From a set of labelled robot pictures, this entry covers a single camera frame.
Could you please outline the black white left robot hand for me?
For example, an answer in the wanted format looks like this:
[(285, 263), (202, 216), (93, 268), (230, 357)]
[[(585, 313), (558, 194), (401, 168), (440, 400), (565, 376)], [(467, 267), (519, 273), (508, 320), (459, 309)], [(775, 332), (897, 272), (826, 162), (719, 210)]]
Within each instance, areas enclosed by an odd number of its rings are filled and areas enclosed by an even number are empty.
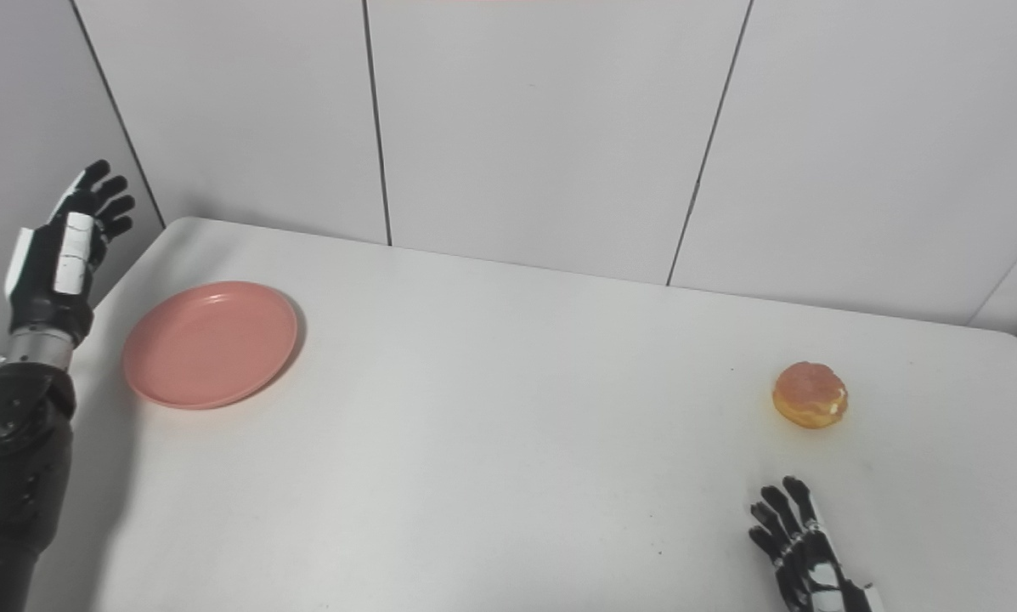
[(45, 224), (20, 229), (4, 295), (8, 332), (53, 329), (78, 346), (92, 329), (93, 276), (111, 242), (130, 231), (135, 199), (128, 181), (97, 160), (73, 179)]

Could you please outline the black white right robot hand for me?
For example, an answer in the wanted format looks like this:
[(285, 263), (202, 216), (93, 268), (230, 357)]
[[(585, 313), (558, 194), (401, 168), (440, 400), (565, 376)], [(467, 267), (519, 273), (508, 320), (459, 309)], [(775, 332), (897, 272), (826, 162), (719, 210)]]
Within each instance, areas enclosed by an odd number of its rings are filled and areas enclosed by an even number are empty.
[(788, 611), (884, 611), (872, 582), (852, 582), (802, 479), (787, 475), (760, 489), (749, 507), (750, 541), (768, 558)]

